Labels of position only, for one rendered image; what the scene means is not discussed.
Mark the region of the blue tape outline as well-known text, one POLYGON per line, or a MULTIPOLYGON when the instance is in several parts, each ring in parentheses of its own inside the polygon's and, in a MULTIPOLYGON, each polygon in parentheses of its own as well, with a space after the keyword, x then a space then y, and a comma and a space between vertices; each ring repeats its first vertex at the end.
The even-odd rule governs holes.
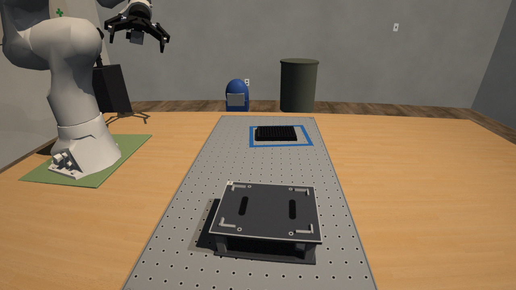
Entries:
POLYGON ((253 127, 258 127, 258 126, 250 126, 250 147, 286 147, 286 146, 312 146, 313 143, 311 141, 311 139, 308 137, 308 134, 304 128, 303 125, 283 125, 283 126, 300 126, 307 141, 308 141, 308 144, 282 144, 282 145, 253 145, 253 127))

